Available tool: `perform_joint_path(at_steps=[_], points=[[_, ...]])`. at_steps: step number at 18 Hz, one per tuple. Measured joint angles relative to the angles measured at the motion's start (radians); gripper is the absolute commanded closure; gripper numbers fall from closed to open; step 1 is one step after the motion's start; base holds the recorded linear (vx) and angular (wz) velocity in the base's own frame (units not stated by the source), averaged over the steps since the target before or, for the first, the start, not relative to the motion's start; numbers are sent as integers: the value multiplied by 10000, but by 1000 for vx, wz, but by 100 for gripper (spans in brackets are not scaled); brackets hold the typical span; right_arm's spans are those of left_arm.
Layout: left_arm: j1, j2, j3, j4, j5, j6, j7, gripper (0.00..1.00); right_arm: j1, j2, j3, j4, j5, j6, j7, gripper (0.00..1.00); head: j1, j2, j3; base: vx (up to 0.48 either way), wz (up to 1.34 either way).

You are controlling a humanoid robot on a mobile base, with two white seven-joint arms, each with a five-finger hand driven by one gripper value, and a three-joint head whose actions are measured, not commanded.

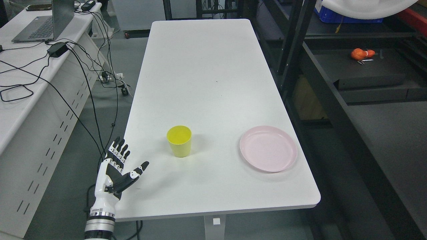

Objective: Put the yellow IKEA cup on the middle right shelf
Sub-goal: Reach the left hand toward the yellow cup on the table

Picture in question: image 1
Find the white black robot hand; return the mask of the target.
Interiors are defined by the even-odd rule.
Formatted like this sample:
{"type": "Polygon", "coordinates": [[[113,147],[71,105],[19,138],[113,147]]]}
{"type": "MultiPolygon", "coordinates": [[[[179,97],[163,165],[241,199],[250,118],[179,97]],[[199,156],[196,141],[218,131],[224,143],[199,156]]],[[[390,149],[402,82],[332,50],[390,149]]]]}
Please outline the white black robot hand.
{"type": "Polygon", "coordinates": [[[95,203],[90,209],[90,216],[113,216],[115,206],[120,201],[122,193],[134,184],[148,167],[149,162],[128,173],[124,173],[124,164],[130,155],[128,144],[121,137],[116,137],[108,148],[105,158],[100,164],[95,184],[95,203]]]}

